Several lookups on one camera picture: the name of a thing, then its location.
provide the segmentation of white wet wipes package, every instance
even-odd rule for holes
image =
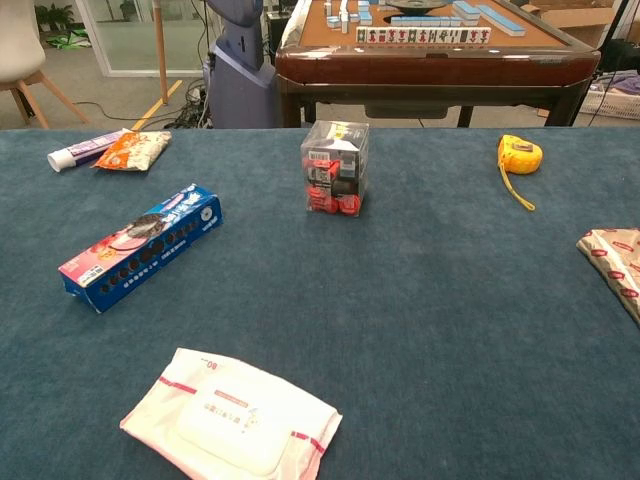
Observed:
[[[338,411],[239,360],[179,348],[120,428],[197,479],[314,479]]]

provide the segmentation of yellow strap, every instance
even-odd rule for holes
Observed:
[[[536,209],[536,206],[533,203],[528,202],[527,200],[522,198],[513,189],[513,187],[511,186],[511,182],[509,181],[509,177],[507,177],[507,172],[504,170],[504,164],[503,163],[500,164],[500,173],[502,174],[502,181],[504,182],[504,185],[507,187],[507,190],[509,190],[511,195],[516,197],[516,200],[518,200],[524,206],[524,208],[526,208],[530,212],[533,212]]]

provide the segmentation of yellow tape measure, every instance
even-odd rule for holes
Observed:
[[[533,212],[536,206],[522,198],[511,186],[507,172],[526,175],[533,173],[542,163],[542,149],[535,143],[516,137],[515,135],[503,135],[498,144],[498,168],[502,174],[502,181],[507,190],[513,195],[524,207]]]

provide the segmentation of toothpaste tube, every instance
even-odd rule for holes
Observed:
[[[47,155],[49,165],[56,172],[69,167],[77,167],[83,163],[96,160],[107,148],[113,145],[122,135],[129,130],[123,128],[117,132],[108,133],[100,137],[92,138],[86,142],[77,143],[62,150]]]

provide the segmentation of white chair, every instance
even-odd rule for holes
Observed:
[[[27,125],[29,116],[18,91],[24,94],[42,128],[49,128],[47,119],[28,87],[40,82],[83,122],[89,123],[89,119],[78,107],[40,71],[44,60],[33,0],[0,0],[0,91],[11,90]]]

